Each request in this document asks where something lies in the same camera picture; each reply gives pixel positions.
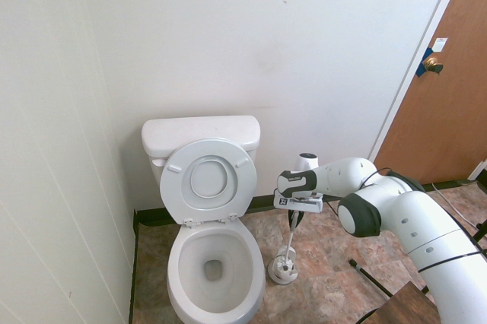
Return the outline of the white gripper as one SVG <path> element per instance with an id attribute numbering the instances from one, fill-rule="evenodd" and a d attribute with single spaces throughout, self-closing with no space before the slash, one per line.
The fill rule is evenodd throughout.
<path id="1" fill-rule="evenodd" d="M 284 197 L 279 191 L 274 191 L 273 205 L 275 208 L 288 210 L 288 223 L 292 223 L 294 211 L 297 211 L 296 225 L 298 226 L 304 212 L 321 212 L 323 210 L 323 195 L 312 193 L 308 197 Z"/>

